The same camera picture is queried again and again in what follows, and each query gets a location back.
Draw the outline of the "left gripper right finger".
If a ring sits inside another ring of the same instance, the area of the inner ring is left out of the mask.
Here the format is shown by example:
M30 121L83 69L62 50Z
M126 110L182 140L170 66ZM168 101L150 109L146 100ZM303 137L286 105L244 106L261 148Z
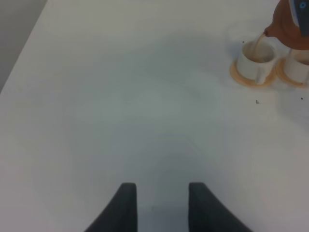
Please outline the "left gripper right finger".
M190 232L250 232L201 182L189 184L188 226Z

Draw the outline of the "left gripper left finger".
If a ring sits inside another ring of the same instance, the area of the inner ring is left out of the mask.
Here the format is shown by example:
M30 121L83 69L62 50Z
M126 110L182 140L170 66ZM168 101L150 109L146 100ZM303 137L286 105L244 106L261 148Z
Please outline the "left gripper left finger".
M138 230L137 186L122 183L87 232L136 232Z

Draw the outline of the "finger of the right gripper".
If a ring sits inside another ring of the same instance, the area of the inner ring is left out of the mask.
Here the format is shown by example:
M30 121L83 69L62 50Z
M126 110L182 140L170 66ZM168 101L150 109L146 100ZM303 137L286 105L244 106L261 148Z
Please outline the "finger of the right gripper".
M292 20L302 37L309 36L309 0L289 0Z

